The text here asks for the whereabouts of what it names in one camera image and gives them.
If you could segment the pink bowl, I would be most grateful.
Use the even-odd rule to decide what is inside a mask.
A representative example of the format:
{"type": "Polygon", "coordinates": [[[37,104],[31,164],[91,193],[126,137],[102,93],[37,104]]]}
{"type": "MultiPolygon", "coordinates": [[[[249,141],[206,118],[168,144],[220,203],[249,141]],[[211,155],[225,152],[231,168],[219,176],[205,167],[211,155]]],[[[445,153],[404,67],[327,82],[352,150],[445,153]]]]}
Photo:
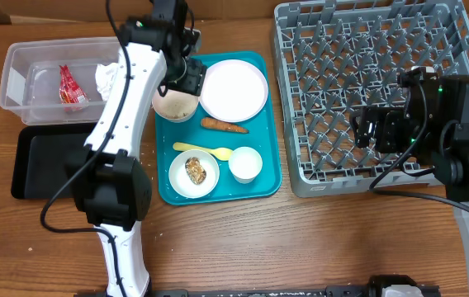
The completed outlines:
{"type": "Polygon", "coordinates": [[[168,90],[164,97],[155,92],[152,99],[155,112],[173,123],[181,123],[192,118],[198,105],[198,97],[172,90],[168,90]]]}

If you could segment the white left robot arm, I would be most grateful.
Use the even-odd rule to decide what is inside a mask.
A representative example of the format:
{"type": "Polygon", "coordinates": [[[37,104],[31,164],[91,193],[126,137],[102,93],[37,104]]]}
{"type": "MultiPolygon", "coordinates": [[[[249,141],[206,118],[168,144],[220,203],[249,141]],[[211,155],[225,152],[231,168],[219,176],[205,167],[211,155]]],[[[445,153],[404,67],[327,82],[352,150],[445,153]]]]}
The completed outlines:
{"type": "Polygon", "coordinates": [[[201,32],[174,21],[130,19],[116,30],[118,68],[110,97],[67,172],[77,209],[102,242],[108,296],[146,296],[141,222],[152,196],[139,160],[152,99],[168,90],[201,92],[206,66],[191,58],[201,32]]]}

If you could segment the white cup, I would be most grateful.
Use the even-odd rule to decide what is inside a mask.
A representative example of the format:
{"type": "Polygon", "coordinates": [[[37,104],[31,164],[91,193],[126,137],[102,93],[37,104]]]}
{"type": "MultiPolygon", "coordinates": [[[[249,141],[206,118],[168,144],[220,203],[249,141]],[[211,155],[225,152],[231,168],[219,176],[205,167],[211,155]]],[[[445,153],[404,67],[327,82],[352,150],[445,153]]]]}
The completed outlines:
{"type": "Polygon", "coordinates": [[[252,182],[263,169],[263,160],[254,148],[240,147],[233,151],[228,160],[234,179],[242,184],[252,182]]]}

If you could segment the red snack wrapper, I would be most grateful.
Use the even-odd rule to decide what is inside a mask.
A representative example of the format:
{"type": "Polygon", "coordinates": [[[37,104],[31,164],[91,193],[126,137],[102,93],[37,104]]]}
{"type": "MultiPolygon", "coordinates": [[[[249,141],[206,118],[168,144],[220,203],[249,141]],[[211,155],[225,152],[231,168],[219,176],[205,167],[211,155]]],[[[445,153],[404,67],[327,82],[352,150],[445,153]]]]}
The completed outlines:
{"type": "Polygon", "coordinates": [[[68,113],[81,111],[89,102],[86,92],[78,85],[67,65],[60,65],[59,68],[61,78],[59,98],[65,105],[64,110],[68,113]]]}

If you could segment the rice grains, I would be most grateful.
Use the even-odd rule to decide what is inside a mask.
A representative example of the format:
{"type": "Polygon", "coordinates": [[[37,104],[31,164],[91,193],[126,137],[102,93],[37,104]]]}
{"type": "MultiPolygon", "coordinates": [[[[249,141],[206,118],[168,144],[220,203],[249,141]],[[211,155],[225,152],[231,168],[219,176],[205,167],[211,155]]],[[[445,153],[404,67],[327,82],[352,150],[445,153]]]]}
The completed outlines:
{"type": "Polygon", "coordinates": [[[187,97],[165,97],[159,102],[160,113],[169,119],[181,119],[190,115],[196,102],[187,97]]]}

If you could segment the white tissue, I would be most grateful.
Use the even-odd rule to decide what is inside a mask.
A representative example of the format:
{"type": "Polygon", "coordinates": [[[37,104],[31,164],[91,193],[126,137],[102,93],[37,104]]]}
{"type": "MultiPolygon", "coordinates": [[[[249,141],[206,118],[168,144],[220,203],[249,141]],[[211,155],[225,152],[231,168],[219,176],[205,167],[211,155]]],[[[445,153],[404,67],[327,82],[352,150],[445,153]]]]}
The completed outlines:
{"type": "Polygon", "coordinates": [[[103,101],[107,101],[111,95],[114,77],[118,71],[118,63],[108,65],[99,64],[95,71],[95,83],[97,92],[103,101]]]}

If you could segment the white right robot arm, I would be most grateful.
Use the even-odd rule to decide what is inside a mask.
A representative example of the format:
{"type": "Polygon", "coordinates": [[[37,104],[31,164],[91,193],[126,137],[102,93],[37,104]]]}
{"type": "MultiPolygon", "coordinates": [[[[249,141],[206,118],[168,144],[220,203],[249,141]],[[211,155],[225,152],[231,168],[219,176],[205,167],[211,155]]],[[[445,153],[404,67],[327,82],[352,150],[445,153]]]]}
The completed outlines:
{"type": "Polygon", "coordinates": [[[397,77],[408,93],[403,107],[364,106],[349,117],[355,144],[398,153],[395,167],[415,158],[446,191],[414,196],[453,207],[462,238],[469,285],[469,75],[440,76],[418,67],[397,77]]]}

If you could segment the large white plate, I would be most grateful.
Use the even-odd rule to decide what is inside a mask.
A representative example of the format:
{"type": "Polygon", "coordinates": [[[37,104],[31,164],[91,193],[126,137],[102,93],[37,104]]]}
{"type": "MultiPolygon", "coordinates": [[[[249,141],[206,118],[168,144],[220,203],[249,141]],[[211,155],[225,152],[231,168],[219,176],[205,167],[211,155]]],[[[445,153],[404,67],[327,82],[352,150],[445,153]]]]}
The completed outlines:
{"type": "Polygon", "coordinates": [[[238,123],[255,117],[267,103],[268,93],[267,80],[258,68],[227,59],[207,69],[199,100],[211,117],[238,123]]]}

